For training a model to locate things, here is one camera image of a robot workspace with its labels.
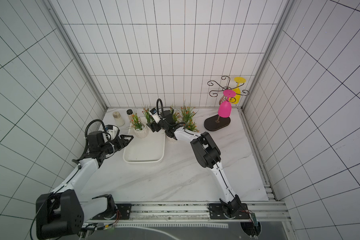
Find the white storage tray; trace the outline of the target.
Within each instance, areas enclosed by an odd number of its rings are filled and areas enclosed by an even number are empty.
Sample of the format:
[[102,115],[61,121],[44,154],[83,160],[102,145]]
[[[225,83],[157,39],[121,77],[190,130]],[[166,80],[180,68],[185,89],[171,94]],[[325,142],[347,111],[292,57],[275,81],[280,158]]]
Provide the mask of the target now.
[[148,131],[145,138],[138,138],[133,128],[129,129],[129,135],[134,138],[125,147],[123,160],[129,164],[159,163],[164,158],[166,134],[164,130],[153,133]]

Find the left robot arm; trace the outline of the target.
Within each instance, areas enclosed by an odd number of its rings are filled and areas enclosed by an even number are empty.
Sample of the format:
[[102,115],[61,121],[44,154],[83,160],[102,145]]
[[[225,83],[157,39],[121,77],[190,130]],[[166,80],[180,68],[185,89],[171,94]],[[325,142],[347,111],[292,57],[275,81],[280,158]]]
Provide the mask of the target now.
[[77,234],[85,222],[96,216],[104,219],[120,217],[112,195],[97,196],[82,204],[78,194],[107,156],[125,148],[134,137],[106,129],[87,134],[85,138],[85,150],[75,160],[74,170],[51,193],[40,195],[36,201],[31,229],[36,230],[39,240]]

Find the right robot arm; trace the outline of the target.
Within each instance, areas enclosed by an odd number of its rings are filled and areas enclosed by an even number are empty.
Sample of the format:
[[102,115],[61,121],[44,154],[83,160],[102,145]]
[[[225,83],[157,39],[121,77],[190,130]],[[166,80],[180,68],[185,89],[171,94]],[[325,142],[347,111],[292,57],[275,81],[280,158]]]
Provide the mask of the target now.
[[227,219],[234,219],[241,214],[246,219],[251,219],[248,208],[230,186],[221,164],[221,151],[211,135],[207,132],[202,134],[192,132],[185,128],[185,123],[175,123],[170,110],[160,112],[159,109],[153,108],[149,110],[149,115],[153,118],[148,124],[152,132],[164,130],[167,137],[190,143],[199,165],[211,171],[222,190],[220,203],[224,216]]

